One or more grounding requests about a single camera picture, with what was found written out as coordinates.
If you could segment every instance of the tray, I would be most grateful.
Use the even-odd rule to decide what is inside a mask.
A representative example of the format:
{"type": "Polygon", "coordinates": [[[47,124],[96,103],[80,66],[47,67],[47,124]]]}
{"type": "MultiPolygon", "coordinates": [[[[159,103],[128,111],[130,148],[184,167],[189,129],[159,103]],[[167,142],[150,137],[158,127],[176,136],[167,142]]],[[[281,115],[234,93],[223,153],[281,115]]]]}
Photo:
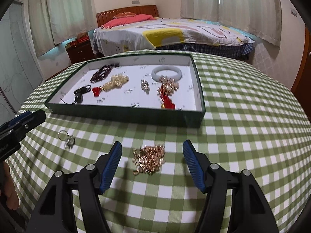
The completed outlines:
{"type": "MultiPolygon", "coordinates": [[[[171,76],[174,73],[167,70],[158,74],[171,76]]],[[[191,128],[200,127],[206,111],[199,75],[189,54],[133,54],[87,61],[58,86],[45,105],[54,114],[191,128]],[[90,83],[92,75],[110,63],[119,63],[119,67],[113,68],[105,80],[90,83]],[[174,65],[182,71],[179,89],[170,97],[175,110],[161,109],[161,99],[157,95],[161,83],[151,78],[152,70],[159,65],[174,65]],[[91,91],[83,95],[82,104],[71,104],[76,89],[86,85],[102,86],[115,74],[127,75],[129,81],[120,89],[101,92],[99,97],[94,97],[91,91]],[[142,79],[149,83],[149,94],[141,89],[142,79]]]]}

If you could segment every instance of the silver bolt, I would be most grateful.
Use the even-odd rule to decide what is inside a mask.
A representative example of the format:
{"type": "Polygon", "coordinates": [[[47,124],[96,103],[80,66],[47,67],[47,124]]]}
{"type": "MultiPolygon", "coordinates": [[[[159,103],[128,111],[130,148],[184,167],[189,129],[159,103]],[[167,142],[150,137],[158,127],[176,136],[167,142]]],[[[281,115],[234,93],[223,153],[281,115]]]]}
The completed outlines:
{"type": "Polygon", "coordinates": [[[55,177],[60,177],[60,176],[62,176],[62,174],[63,173],[61,171],[57,171],[54,173],[55,177]]]}
{"type": "Polygon", "coordinates": [[[217,170],[219,168],[218,164],[216,164],[216,163],[211,163],[210,167],[213,170],[217,170]]]}
{"type": "Polygon", "coordinates": [[[89,170],[89,171],[92,171],[94,168],[95,168],[94,164],[89,164],[89,165],[86,166],[86,169],[89,170]]]}
{"type": "Polygon", "coordinates": [[[243,170],[243,174],[246,175],[246,176],[250,176],[251,175],[251,171],[250,170],[243,170]]]}

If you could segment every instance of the orange pillow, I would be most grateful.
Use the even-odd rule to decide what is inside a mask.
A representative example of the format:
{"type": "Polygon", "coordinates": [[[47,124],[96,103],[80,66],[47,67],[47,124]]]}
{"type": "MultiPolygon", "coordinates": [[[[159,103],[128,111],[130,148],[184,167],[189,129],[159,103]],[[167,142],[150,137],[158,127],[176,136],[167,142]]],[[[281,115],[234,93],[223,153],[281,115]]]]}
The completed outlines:
{"type": "Polygon", "coordinates": [[[126,17],[126,18],[118,18],[118,19],[112,19],[111,21],[105,23],[101,26],[102,29],[110,29],[115,26],[119,25],[126,25],[130,23],[137,23],[142,22],[146,20],[156,20],[151,15],[145,15],[145,14],[139,14],[133,17],[126,17]]]}
{"type": "Polygon", "coordinates": [[[122,12],[114,16],[114,19],[124,18],[124,17],[134,17],[136,16],[133,12],[122,12]]]}

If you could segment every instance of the tablecloth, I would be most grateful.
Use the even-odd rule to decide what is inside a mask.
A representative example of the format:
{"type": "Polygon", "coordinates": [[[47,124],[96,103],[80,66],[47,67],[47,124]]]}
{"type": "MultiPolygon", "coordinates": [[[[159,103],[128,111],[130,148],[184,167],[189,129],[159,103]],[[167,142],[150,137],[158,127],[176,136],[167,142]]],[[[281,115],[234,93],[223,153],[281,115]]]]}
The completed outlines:
{"type": "MultiPolygon", "coordinates": [[[[133,51],[151,53],[152,50],[133,51]]],[[[185,53],[156,51],[158,53],[185,53]]],[[[251,65],[224,57],[191,53],[201,79],[206,114],[199,129],[119,123],[51,114],[44,101],[83,63],[70,66],[40,85],[19,113],[43,109],[46,122],[27,134],[21,149],[8,159],[29,218],[56,170],[76,172],[115,141],[123,147],[111,188],[100,196],[113,233],[194,232],[205,195],[194,186],[183,158],[182,143],[190,139],[199,152],[226,170],[251,170],[274,213],[281,232],[297,219],[310,195],[311,125],[302,107],[285,86],[251,65]],[[76,137],[64,149],[57,132],[76,137]],[[166,163],[149,176],[133,175],[132,148],[165,146],[166,163]]],[[[222,232],[226,232],[231,205],[228,191],[222,232]]],[[[78,193],[74,209],[79,232],[84,232],[78,193]]]]}

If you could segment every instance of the light switch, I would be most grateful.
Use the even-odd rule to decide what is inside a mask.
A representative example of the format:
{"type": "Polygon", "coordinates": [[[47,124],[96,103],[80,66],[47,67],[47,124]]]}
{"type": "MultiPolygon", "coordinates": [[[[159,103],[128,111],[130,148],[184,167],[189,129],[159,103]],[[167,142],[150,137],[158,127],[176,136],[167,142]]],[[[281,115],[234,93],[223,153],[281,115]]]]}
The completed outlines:
{"type": "Polygon", "coordinates": [[[290,8],[290,11],[295,17],[297,17],[297,11],[295,9],[290,8]]]}

